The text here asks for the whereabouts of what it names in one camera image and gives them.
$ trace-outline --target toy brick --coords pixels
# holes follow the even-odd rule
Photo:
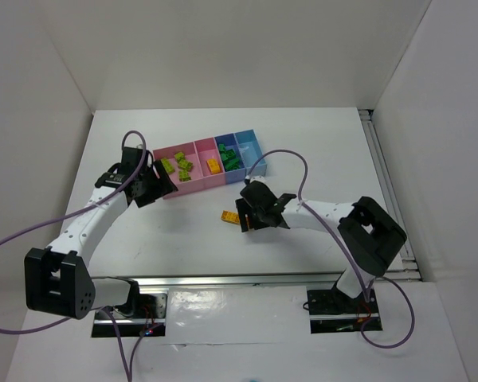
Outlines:
[[[180,162],[181,160],[186,159],[186,155],[184,155],[184,153],[180,151],[174,155],[174,158],[177,162]]]
[[[214,158],[207,159],[207,166],[211,174],[215,175],[221,172],[220,165],[218,165],[217,160]]]
[[[165,168],[165,171],[167,172],[167,174],[170,175],[171,173],[175,172],[174,167],[169,162],[161,162],[161,164]]]
[[[186,159],[181,159],[178,162],[177,167],[181,170],[191,171],[191,169],[193,168],[193,163],[187,161]]]
[[[227,170],[227,171],[232,170],[233,167],[238,166],[239,161],[240,161],[239,158],[235,158],[235,159],[232,159],[232,160],[228,161],[228,162],[225,164],[225,170]]]
[[[188,172],[186,170],[180,170],[178,172],[178,179],[180,181],[190,181],[191,176],[188,174]]]
[[[226,151],[226,158],[227,159],[234,159],[236,157],[236,152],[233,149]]]

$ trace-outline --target red wire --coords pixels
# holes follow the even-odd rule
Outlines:
[[[364,301],[361,301],[361,305],[365,308],[366,312],[368,313],[368,317],[361,317],[361,318],[358,317],[358,323],[363,322],[369,319],[370,317],[372,317],[372,311],[370,310],[370,307]]]

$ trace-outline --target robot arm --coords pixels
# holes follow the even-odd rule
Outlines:
[[[305,208],[294,194],[276,197],[262,181],[251,181],[236,200],[243,232],[265,227],[327,229]],[[356,203],[305,201],[346,244],[365,285],[383,276],[407,240],[406,233],[369,197]],[[357,298],[362,288],[352,266],[336,282],[337,290]]]
[[[45,249],[32,248],[25,257],[26,304],[32,310],[83,318],[102,306],[121,306],[132,312],[140,304],[137,282],[129,279],[93,279],[87,271],[92,254],[113,222],[134,201],[139,208],[177,191],[160,161],[147,164],[122,192],[105,203],[140,165],[142,149],[124,147],[120,163],[96,182],[86,205],[95,208],[79,215]]]

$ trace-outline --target yellow lego brick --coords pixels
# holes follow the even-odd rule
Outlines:
[[[223,221],[226,221],[227,223],[232,223],[232,224],[235,224],[235,225],[240,225],[241,222],[239,221],[239,215],[236,214],[235,212],[230,212],[230,211],[223,211],[223,213],[221,214],[221,219]],[[249,220],[246,219],[246,223],[248,224],[248,228],[249,228]]]
[[[207,159],[207,166],[211,174],[215,175],[221,172],[220,165],[217,163],[217,160],[214,158]]]

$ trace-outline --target purple cable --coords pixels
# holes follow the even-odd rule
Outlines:
[[[359,331],[361,332],[361,335],[362,337],[365,339],[366,342],[368,342],[370,345],[372,346],[375,346],[376,348],[380,348],[380,349],[395,349],[397,348],[398,346],[401,346],[401,345],[404,345],[410,338],[411,336],[413,335],[413,331],[414,331],[414,324],[416,322],[416,318],[414,317],[414,309],[413,309],[413,304],[411,304],[411,301],[409,301],[409,297],[407,297],[407,294],[404,292],[404,290],[392,279],[388,279],[386,276],[382,276],[381,279],[384,279],[386,280],[388,283],[392,283],[393,285],[395,285],[398,289],[398,291],[400,291],[400,293],[402,294],[402,296],[404,297],[405,301],[407,302],[407,306],[409,307],[409,311],[411,313],[411,327],[409,329],[409,332],[406,334],[406,336],[404,338],[402,338],[399,342],[397,342],[396,344],[392,344],[392,345],[381,345],[381,344],[376,344],[375,342],[373,342],[370,338],[368,338],[365,334],[365,327],[366,327],[366,324],[368,324],[368,322],[370,322],[371,320],[373,320],[374,318],[369,318],[368,320],[364,321],[364,323],[362,323],[361,325],[361,328],[359,328]]]
[[[122,139],[122,148],[124,148],[127,137],[131,134],[138,135],[140,137],[141,141],[142,141],[142,145],[143,145],[142,157],[141,157],[140,163],[136,167],[135,171],[131,174],[131,176],[118,189],[116,189],[115,191],[110,193],[107,197],[104,197],[100,201],[97,201],[95,204],[89,205],[88,207],[85,207],[84,209],[80,209],[78,211],[71,212],[70,214],[62,216],[62,217],[57,217],[57,218],[54,218],[54,219],[51,219],[51,220],[44,221],[44,222],[39,223],[39,224],[35,224],[31,227],[25,228],[25,229],[23,229],[19,232],[16,232],[16,233],[14,233],[10,236],[7,236],[5,239],[0,240],[0,246],[2,246],[3,244],[5,244],[5,243],[7,243],[7,242],[9,242],[13,239],[16,239],[19,236],[23,236],[26,233],[32,232],[36,229],[46,227],[47,225],[58,223],[59,221],[70,219],[71,217],[81,215],[82,213],[86,213],[86,212],[90,211],[91,209],[94,209],[96,206],[102,205],[103,203],[106,203],[107,201],[112,199],[116,194],[121,193],[127,187],[127,185],[129,185],[129,183],[131,183],[133,181],[133,179],[135,179],[135,177],[138,175],[139,171],[142,168],[143,161],[145,160],[145,157],[147,156],[147,144],[145,143],[145,138],[138,131],[134,131],[134,130],[133,131],[128,131],[124,135],[124,138]],[[45,329],[53,328],[55,325],[61,324],[62,322],[66,322],[68,320],[69,320],[69,318],[62,318],[61,320],[52,322],[51,324],[44,325],[44,326],[41,326],[39,328],[26,329],[26,330],[8,330],[8,329],[0,328],[0,334],[18,335],[18,334],[36,333],[36,332],[40,332],[40,331],[45,330]]]
[[[301,154],[298,154],[298,153],[296,153],[295,151],[292,151],[292,150],[286,150],[286,149],[271,150],[271,151],[268,151],[267,153],[265,153],[264,155],[262,155],[260,158],[258,158],[255,161],[255,163],[253,163],[252,168],[248,172],[247,178],[249,178],[249,175],[252,173],[253,169],[255,169],[257,164],[262,159],[264,159],[268,155],[274,154],[274,153],[292,154],[292,155],[297,156],[299,159],[301,159],[301,161],[303,161],[304,176],[303,176],[303,180],[301,181],[300,187],[297,191],[297,198],[299,199],[301,205],[303,207],[305,207],[306,210],[308,210],[326,228],[327,232],[331,235],[331,237],[338,244],[338,246],[342,250],[343,254],[345,255],[345,257],[347,257],[347,260],[351,264],[351,267],[352,267],[354,273],[358,277],[358,281],[359,281],[359,284],[361,285],[361,289],[362,289],[365,301],[370,301],[370,291],[371,291],[372,286],[374,285],[374,280],[372,280],[368,286],[365,286],[365,283],[364,283],[364,281],[361,277],[361,274],[359,273],[358,266],[356,265],[355,261],[352,259],[352,255],[349,253],[347,248],[345,248],[345,246],[343,245],[342,240],[340,240],[340,238],[333,232],[333,230],[331,229],[329,224],[327,224],[326,221],[322,217],[320,217],[320,215],[314,209],[312,209],[309,205],[307,205],[303,201],[303,187],[304,187],[304,184],[306,183],[306,179],[308,177],[308,163],[306,162],[306,159],[304,159]],[[411,327],[410,327],[409,332],[407,333],[407,335],[401,341],[397,342],[396,344],[392,344],[392,345],[376,344],[375,342],[373,342],[372,340],[370,340],[369,338],[366,337],[366,334],[365,334],[366,324],[370,320],[372,320],[373,318],[364,321],[364,323],[361,325],[360,332],[361,332],[362,337],[365,339],[365,341],[368,342],[370,345],[375,346],[376,348],[380,348],[380,349],[394,349],[394,348],[397,348],[400,345],[405,344],[410,339],[410,337],[413,335],[416,318],[414,317],[413,304],[411,304],[411,301],[409,300],[409,297],[407,297],[407,294],[404,292],[404,290],[392,279],[388,279],[387,277],[381,277],[381,279],[384,279],[387,282],[392,283],[393,285],[395,285],[397,287],[397,289],[400,291],[400,293],[402,293],[402,296],[404,297],[405,301],[407,302],[407,306],[409,307],[409,311],[411,313]]]
[[[109,316],[110,319],[112,320],[113,330],[115,331],[115,336],[117,337],[117,341],[119,342],[120,358],[122,359],[122,365],[124,366],[124,371],[126,372],[127,382],[132,382],[133,381],[133,375],[131,374],[131,370],[127,367],[126,355],[124,353],[124,347],[122,346],[122,338],[120,337],[120,330],[119,330],[119,326],[117,325],[117,321],[113,317],[113,314],[111,314],[108,311],[107,306],[102,308],[101,311],[106,313],[106,315]]]

